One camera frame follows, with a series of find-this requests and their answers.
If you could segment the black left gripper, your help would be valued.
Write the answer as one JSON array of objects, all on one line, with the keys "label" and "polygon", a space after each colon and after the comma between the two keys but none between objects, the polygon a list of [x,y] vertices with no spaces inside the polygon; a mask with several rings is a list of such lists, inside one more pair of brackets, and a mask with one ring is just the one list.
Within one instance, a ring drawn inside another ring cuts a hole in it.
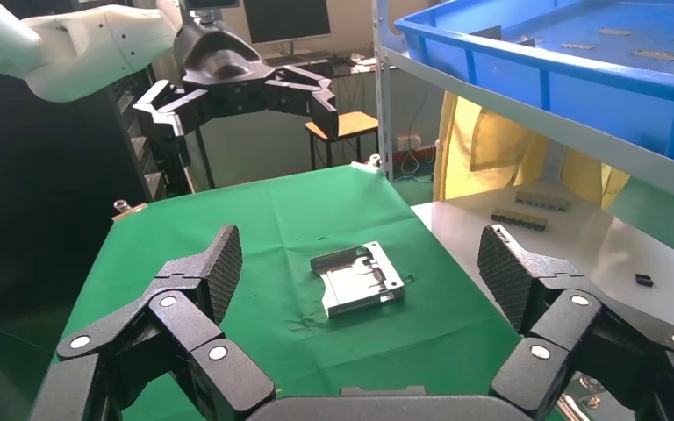
[{"label": "black left gripper", "polygon": [[160,79],[133,104],[140,130],[170,155],[165,166],[190,165],[185,136],[205,121],[249,112],[279,111],[309,117],[326,139],[339,134],[332,81],[291,65],[276,68],[222,21],[182,24],[173,53],[183,86]]}]

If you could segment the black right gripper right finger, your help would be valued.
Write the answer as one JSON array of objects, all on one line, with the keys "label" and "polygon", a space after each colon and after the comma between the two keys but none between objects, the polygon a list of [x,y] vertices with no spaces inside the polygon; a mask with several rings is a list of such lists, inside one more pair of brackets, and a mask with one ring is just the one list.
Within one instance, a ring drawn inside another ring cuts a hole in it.
[{"label": "black right gripper right finger", "polygon": [[521,336],[493,396],[543,420],[581,373],[636,419],[674,420],[674,325],[609,297],[569,261],[525,250],[502,225],[482,230],[477,265]]}]

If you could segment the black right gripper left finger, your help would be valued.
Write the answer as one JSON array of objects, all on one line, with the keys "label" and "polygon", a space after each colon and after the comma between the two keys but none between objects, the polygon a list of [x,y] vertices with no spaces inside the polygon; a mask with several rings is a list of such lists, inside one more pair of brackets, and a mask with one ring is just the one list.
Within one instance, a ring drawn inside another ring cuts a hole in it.
[{"label": "black right gripper left finger", "polygon": [[31,419],[120,420],[164,375],[207,420],[244,420],[271,402],[274,383],[221,327],[242,263],[235,225],[166,262],[138,298],[57,346]]}]

